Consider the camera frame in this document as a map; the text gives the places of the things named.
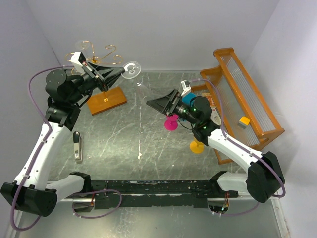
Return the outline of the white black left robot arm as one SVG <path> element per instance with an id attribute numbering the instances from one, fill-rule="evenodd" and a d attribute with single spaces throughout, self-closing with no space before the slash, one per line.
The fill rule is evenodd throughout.
<path id="1" fill-rule="evenodd" d="M 64 179 L 48 183 L 53 160 L 81 112 L 78 102 L 96 88 L 107 91 L 125 72 L 123 67 L 104 67 L 89 62 L 81 65 L 81 75 L 69 75 L 66 66 L 47 70 L 48 108 L 41 114 L 40 136 L 15 180 L 5 182 L 0 189 L 11 205 L 11 217 L 15 211 L 46 217 L 62 199 L 72 195 L 86 198 L 93 193 L 90 175 L 81 172 L 72 172 Z"/>

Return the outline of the pink wine glass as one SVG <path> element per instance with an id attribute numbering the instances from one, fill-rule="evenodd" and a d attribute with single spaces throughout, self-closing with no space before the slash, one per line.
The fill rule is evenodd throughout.
<path id="1" fill-rule="evenodd" d="M 178 116 L 173 115 L 170 117 L 166 117 L 166 121 L 164 123 L 164 127 L 169 131 L 174 131 L 178 128 Z"/>

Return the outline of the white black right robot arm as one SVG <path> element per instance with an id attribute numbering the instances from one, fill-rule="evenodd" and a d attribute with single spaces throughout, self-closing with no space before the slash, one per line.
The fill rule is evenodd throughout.
<path id="1" fill-rule="evenodd" d="M 207 98 L 197 96 L 185 104 L 178 90 L 173 90 L 164 97 L 148 100 L 146 104 L 166 116 L 177 115 L 189 122 L 198 142 L 226 155 L 244 170 L 243 174 L 223 172 L 219 175 L 210 185 L 213 196 L 221 197 L 227 191 L 246 192 L 260 203 L 271 197 L 285 196 L 285 179 L 277 156 L 248 147 L 214 123 Z"/>

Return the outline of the clear wine glass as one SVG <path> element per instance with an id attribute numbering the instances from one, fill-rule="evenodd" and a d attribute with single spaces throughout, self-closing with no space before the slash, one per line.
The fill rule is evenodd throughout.
<path id="1" fill-rule="evenodd" d="M 88 40 L 79 40 L 75 43 L 75 48 L 81 51 L 86 58 L 93 56 L 93 46 Z"/>
<path id="2" fill-rule="evenodd" d="M 146 102 L 151 99 L 151 92 L 139 77 L 141 74 L 141 65 L 136 61 L 130 61 L 123 68 L 124 72 L 121 76 L 132 82 L 137 102 L 144 108 L 148 107 Z"/>

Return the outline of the blue wine glass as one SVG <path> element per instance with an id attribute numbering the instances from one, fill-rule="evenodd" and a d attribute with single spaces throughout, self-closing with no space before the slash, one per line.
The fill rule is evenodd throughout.
<path id="1" fill-rule="evenodd" d="M 183 97 L 182 102 L 186 105 L 192 105 L 194 98 L 196 98 L 196 95 L 194 93 L 189 93 L 185 97 Z"/>

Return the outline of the yellow wine glass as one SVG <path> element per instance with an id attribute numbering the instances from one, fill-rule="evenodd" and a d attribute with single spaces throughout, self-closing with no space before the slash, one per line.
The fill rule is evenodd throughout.
<path id="1" fill-rule="evenodd" d="M 203 153 L 205 145 L 202 142 L 199 142 L 197 139 L 194 139 L 190 143 L 190 149 L 193 153 L 200 154 Z"/>

